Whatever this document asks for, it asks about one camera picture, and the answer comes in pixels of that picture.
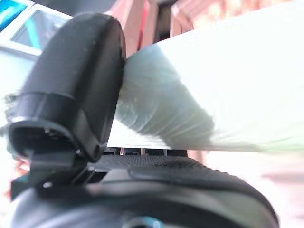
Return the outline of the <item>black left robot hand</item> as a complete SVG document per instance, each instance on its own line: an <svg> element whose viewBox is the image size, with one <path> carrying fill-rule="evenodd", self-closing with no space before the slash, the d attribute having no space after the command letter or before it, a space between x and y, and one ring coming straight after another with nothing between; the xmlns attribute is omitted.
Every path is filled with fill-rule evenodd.
<svg viewBox="0 0 304 228"><path fill-rule="evenodd" d="M8 126L30 162L11 183L8 228L277 228L245 181L188 157L106 155L126 60L119 22L85 14L51 39Z"/></svg>

